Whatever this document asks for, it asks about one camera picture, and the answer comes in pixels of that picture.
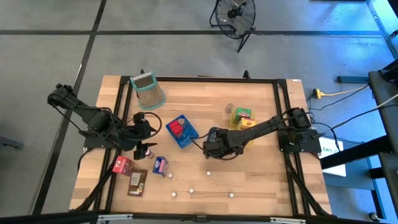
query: red block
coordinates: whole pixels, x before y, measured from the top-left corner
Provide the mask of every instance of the red block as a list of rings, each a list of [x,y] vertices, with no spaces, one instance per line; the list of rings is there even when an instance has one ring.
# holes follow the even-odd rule
[[[182,136],[183,133],[183,128],[182,126],[178,123],[178,121],[174,120],[170,123],[170,129],[172,130],[174,136],[176,138],[179,138]]]
[[[130,159],[118,156],[112,171],[129,177],[131,175],[133,165],[134,163]]]

